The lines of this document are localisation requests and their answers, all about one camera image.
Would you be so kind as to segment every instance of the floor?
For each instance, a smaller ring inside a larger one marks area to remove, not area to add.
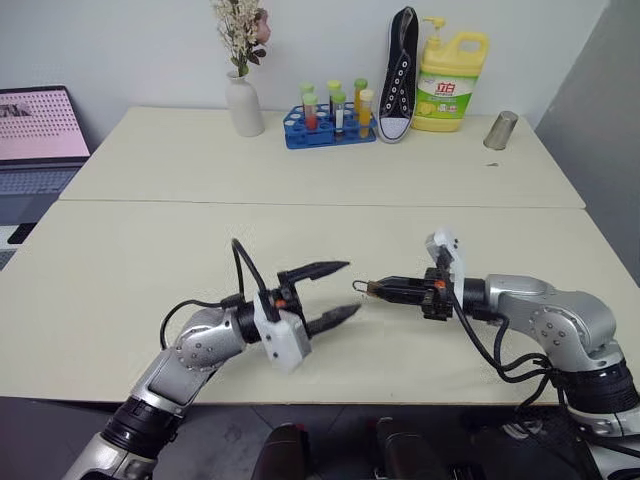
[[[320,479],[372,478],[367,427],[383,416],[410,422],[446,465],[482,465],[487,479],[578,478],[534,440],[515,441],[496,428],[476,425],[506,411],[496,407],[198,406],[176,441],[161,453],[154,479],[249,479],[263,441],[273,427],[287,422],[305,425]],[[556,437],[562,428],[553,425],[555,411],[540,412],[548,417],[545,429],[554,432],[544,434],[545,442],[571,455],[566,439]],[[93,408],[0,398],[0,477],[60,478],[109,415]],[[475,433],[469,435],[469,429]]]

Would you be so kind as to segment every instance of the laptop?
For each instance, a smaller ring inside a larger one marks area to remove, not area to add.
[[[0,90],[0,226],[40,220],[88,158],[64,86]]]

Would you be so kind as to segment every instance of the bottle handle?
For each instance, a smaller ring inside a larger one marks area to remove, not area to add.
[[[451,41],[451,45],[456,53],[460,52],[460,44],[462,42],[473,42],[479,43],[480,48],[474,52],[465,52],[469,54],[482,54],[485,55],[487,50],[489,50],[489,37],[487,37],[484,33],[479,32],[462,32],[455,36],[455,38]]]

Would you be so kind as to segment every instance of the metal cup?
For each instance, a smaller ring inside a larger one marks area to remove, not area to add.
[[[496,121],[482,143],[493,150],[504,150],[513,128],[518,122],[518,115],[509,110],[500,112]]]

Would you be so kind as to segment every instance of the test tube rack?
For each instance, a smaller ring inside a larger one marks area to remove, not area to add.
[[[342,135],[336,135],[336,128],[329,118],[329,105],[318,105],[318,127],[309,130],[304,123],[304,112],[302,105],[297,105],[291,109],[282,120],[284,126],[284,139],[287,148],[292,150],[299,148],[326,147],[330,145],[352,145],[354,143],[375,142],[374,132],[377,122],[373,115],[369,121],[369,134],[365,138],[360,138],[360,129],[367,128],[359,125],[353,103],[345,103],[344,127]]]

